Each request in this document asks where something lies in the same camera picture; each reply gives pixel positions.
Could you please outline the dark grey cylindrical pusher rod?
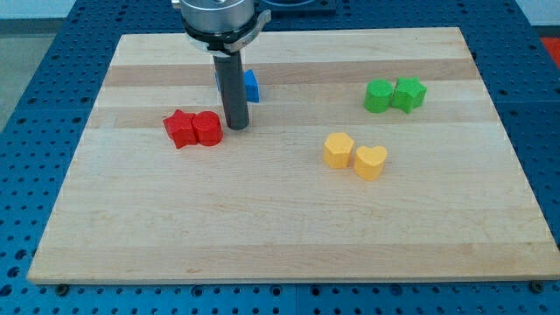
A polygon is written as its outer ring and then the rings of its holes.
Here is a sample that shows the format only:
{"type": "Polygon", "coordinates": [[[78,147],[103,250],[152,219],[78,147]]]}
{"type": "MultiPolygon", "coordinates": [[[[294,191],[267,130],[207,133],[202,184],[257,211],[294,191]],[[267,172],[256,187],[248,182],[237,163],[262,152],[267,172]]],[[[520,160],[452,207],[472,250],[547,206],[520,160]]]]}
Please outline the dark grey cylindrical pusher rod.
{"type": "Polygon", "coordinates": [[[214,57],[213,63],[227,126],[231,130],[243,130],[249,126],[249,106],[242,55],[234,52],[227,57],[214,57]]]}

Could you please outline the silver round tool flange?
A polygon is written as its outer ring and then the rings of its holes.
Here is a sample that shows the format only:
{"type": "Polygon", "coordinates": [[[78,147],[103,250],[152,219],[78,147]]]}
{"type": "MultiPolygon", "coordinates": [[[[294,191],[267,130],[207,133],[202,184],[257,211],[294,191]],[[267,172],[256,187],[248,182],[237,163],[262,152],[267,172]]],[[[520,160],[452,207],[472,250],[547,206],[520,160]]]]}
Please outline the silver round tool flange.
{"type": "Polygon", "coordinates": [[[228,58],[253,42],[271,21],[253,0],[171,0],[191,44],[213,57],[228,58]]]}

